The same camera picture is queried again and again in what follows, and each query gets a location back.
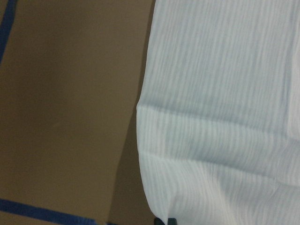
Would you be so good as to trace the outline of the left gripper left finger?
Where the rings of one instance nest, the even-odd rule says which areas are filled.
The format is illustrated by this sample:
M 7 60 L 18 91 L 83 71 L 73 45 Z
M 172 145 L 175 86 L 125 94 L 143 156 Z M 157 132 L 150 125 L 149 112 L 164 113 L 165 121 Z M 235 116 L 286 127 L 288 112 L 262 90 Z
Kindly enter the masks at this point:
M 163 221 L 161 219 L 159 219 L 159 218 L 156 217 L 154 219 L 154 225 L 163 225 Z

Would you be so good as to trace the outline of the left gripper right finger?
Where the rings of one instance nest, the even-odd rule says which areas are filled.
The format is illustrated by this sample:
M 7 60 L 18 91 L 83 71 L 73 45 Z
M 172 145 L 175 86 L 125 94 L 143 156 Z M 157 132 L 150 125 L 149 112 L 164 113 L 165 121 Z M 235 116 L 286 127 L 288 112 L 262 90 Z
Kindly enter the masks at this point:
M 169 218 L 168 225 L 177 225 L 177 220 L 175 218 Z

